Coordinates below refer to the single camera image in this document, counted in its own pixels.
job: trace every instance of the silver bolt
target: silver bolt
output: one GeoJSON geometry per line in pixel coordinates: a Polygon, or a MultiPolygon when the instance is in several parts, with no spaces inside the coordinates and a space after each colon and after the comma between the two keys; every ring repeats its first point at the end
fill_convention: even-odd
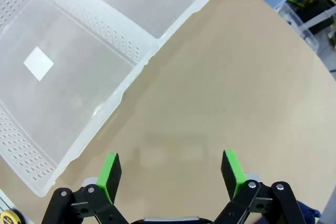
{"type": "Polygon", "coordinates": [[[255,188],[255,187],[256,187],[256,183],[254,183],[254,182],[250,182],[250,183],[248,183],[248,186],[249,186],[250,188],[255,188]]]}
{"type": "Polygon", "coordinates": [[[284,188],[284,187],[283,187],[282,184],[278,184],[278,185],[277,185],[277,189],[278,189],[278,190],[283,190],[283,188],[284,188]]]}

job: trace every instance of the white plastic basket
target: white plastic basket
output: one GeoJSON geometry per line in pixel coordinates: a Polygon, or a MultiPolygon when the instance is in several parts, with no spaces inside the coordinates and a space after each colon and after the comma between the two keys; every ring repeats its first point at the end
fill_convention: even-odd
{"type": "Polygon", "coordinates": [[[46,195],[149,59],[208,1],[189,0],[163,29],[153,22],[153,33],[103,0],[0,0],[0,153],[34,193],[46,195]]]}

